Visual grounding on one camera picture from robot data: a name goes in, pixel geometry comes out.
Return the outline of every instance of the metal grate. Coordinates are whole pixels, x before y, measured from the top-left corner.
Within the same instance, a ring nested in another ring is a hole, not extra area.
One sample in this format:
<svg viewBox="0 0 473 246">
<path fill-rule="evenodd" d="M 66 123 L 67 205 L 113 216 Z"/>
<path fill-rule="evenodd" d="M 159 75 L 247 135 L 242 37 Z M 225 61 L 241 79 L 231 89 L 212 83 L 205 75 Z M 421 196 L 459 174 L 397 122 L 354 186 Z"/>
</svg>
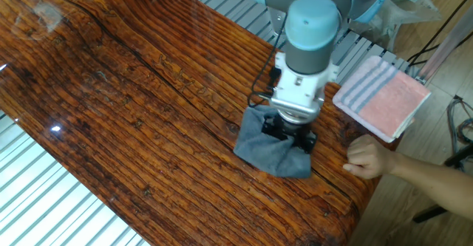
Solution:
<svg viewBox="0 0 473 246">
<path fill-rule="evenodd" d="M 252 0 L 200 0 L 269 43 L 268 9 Z M 279 47 L 284 49 L 284 41 Z M 405 71 L 407 62 L 347 32 L 333 62 L 343 84 L 371 55 Z M 148 245 L 54 158 L 0 112 L 0 242 L 2 245 Z"/>
</svg>

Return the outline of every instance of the wooden floor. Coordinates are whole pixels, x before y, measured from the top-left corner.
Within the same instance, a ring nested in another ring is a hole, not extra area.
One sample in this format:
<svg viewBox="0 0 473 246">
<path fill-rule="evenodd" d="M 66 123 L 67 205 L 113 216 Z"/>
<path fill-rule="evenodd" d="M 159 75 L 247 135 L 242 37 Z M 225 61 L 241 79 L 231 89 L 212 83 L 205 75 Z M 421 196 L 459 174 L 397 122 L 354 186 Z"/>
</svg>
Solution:
<svg viewBox="0 0 473 246">
<path fill-rule="evenodd" d="M 435 34 L 462 0 L 432 0 L 443 20 L 433 23 L 404 25 L 396 41 L 395 53 L 402 58 L 417 53 Z M 473 4 L 469 0 L 452 25 L 440 34 L 441 42 L 457 20 Z M 411 157 L 441 164 L 452 153 L 446 107 L 454 95 L 473 104 L 473 40 L 456 49 L 428 84 L 431 98 L 416 116 L 398 150 Z M 455 112 L 456 123 L 467 118 Z M 414 214 L 433 205 L 419 190 L 395 177 L 385 176 L 375 191 L 350 245 L 473 245 L 473 222 L 445 213 L 422 224 L 410 219 Z"/>
</svg>

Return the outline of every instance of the crumpled gray towel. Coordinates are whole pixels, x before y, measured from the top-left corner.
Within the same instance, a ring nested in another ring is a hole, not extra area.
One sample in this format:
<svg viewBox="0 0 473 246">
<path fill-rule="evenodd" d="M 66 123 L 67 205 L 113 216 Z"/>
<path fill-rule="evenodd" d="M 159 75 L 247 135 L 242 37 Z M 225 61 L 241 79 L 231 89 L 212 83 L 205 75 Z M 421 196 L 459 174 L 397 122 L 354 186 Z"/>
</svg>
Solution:
<svg viewBox="0 0 473 246">
<path fill-rule="evenodd" d="M 299 147 L 291 147 L 293 137 L 279 140 L 261 132 L 265 115 L 276 114 L 277 110 L 269 106 L 248 107 L 243 115 L 234 153 L 276 177 L 310 177 L 310 155 Z"/>
</svg>

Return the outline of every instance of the pink towel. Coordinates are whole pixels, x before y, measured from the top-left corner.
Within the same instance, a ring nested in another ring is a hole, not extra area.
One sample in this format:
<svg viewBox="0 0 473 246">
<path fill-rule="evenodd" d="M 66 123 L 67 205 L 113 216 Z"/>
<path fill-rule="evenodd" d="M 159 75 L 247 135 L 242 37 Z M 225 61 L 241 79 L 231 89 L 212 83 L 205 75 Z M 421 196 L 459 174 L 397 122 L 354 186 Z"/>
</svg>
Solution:
<svg viewBox="0 0 473 246">
<path fill-rule="evenodd" d="M 382 58 L 368 58 L 333 103 L 385 142 L 401 136 L 430 91 Z"/>
</svg>

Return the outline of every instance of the black cable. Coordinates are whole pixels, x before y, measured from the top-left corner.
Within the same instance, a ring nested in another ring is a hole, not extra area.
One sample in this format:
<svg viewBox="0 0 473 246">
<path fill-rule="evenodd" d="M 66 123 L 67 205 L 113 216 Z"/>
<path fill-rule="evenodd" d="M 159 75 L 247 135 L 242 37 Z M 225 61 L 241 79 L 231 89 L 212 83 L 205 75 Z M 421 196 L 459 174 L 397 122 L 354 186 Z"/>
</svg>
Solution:
<svg viewBox="0 0 473 246">
<path fill-rule="evenodd" d="M 465 133 L 463 132 L 463 130 L 464 130 L 467 126 L 470 126 L 471 124 L 473 124 L 473 118 L 463 121 L 463 122 L 460 124 L 460 126 L 458 126 L 458 134 L 460 134 L 461 139 L 462 139 L 465 143 L 472 143 L 472 144 L 473 144 L 473 139 L 468 138 L 468 137 L 465 135 Z"/>
<path fill-rule="evenodd" d="M 455 49 L 457 49 L 459 46 L 461 46 L 463 43 L 467 42 L 468 39 L 470 39 L 471 37 L 473 36 L 473 32 L 469 33 L 469 35 L 467 35 L 462 41 L 460 41 L 460 43 L 458 43 L 458 45 L 455 47 Z M 429 49 L 426 49 L 425 52 L 429 52 L 429 51 L 432 51 L 434 49 L 437 49 L 438 46 L 440 46 L 440 44 L 434 46 L 434 47 L 431 47 Z M 425 60 L 425 61 L 418 61 L 418 62 L 412 62 L 409 66 L 415 66 L 415 65 L 419 65 L 419 64 L 425 64 L 427 63 L 428 60 Z"/>
<path fill-rule="evenodd" d="M 426 50 L 427 47 L 437 38 L 438 35 L 440 35 L 440 33 L 443 31 L 443 29 L 446 27 L 446 25 L 452 20 L 452 18 L 457 14 L 458 10 L 460 10 L 460 8 L 467 2 L 468 0 L 463 0 L 458 6 L 457 8 L 453 11 L 452 14 L 450 14 L 450 16 L 447 18 L 447 20 L 442 24 L 442 26 L 440 27 L 440 29 L 434 34 L 434 36 L 432 36 L 429 40 L 429 42 L 427 42 L 427 44 L 425 46 L 423 46 L 422 50 L 416 54 L 414 54 L 413 56 L 411 56 L 410 58 L 407 59 L 407 62 L 410 62 L 412 60 L 411 63 L 415 63 L 415 61 L 424 53 L 428 52 L 428 51 L 432 51 L 434 50 L 435 48 L 438 47 L 435 46 L 429 50 Z"/>
<path fill-rule="evenodd" d="M 463 109 L 466 111 L 467 114 L 468 114 L 468 111 L 466 110 L 466 106 L 469 107 L 473 111 L 473 108 L 467 102 L 463 101 L 463 99 L 459 98 L 458 96 L 455 96 L 454 99 L 452 100 L 452 102 L 450 102 L 449 106 L 447 107 L 446 115 L 447 115 L 447 119 L 448 119 L 448 122 L 449 122 L 450 135 L 452 137 L 452 151 L 453 151 L 453 154 L 458 153 L 459 150 L 460 150 L 458 148 L 458 135 L 461 136 L 461 139 L 464 142 L 473 143 L 473 140 L 471 140 L 470 138 L 465 136 L 465 134 L 463 132 L 463 130 L 468 125 L 471 125 L 473 123 L 473 118 L 469 118 L 468 120 L 463 121 L 458 126 L 458 131 L 455 127 L 455 122 L 454 122 L 454 118 L 453 118 L 454 117 L 454 108 L 455 108 L 455 105 L 457 105 L 459 103 L 462 104 Z M 464 163 L 468 159 L 469 159 L 469 157 L 464 159 L 463 162 L 459 163 L 457 168 L 460 169 L 461 171 L 464 171 Z"/>
<path fill-rule="evenodd" d="M 258 106 L 259 104 L 261 104 L 264 99 L 266 97 L 269 96 L 269 98 L 273 95 L 269 92 L 256 92 L 254 90 L 254 87 L 256 85 L 256 82 L 259 81 L 259 78 L 261 77 L 261 75 L 263 74 L 263 72 L 265 71 L 266 69 L 266 66 L 269 64 L 271 58 L 273 57 L 275 51 L 276 51 L 276 48 L 278 46 L 278 42 L 279 42 L 279 39 L 281 38 L 281 34 L 282 34 L 282 31 L 284 30 L 284 27 L 286 25 L 286 20 L 287 20 L 287 13 L 286 13 L 286 16 L 284 17 L 284 20 L 282 21 L 282 26 L 281 26 L 281 29 L 279 30 L 279 33 L 278 33 L 278 37 L 276 38 L 276 42 L 274 42 L 274 45 L 273 45 L 273 49 L 271 50 L 270 54 L 269 54 L 269 57 L 268 59 L 266 60 L 265 62 L 265 65 L 263 65 L 263 67 L 261 68 L 261 70 L 259 71 L 258 75 L 256 76 L 256 78 L 254 79 L 253 81 L 253 84 L 251 84 L 251 93 L 246 97 L 246 102 L 248 104 L 249 107 L 255 107 L 255 106 Z M 260 102 L 258 103 L 255 103 L 255 104 L 251 104 L 251 97 L 254 96 L 254 95 L 257 95 L 259 97 L 264 97 L 263 100 L 261 100 Z"/>
</svg>

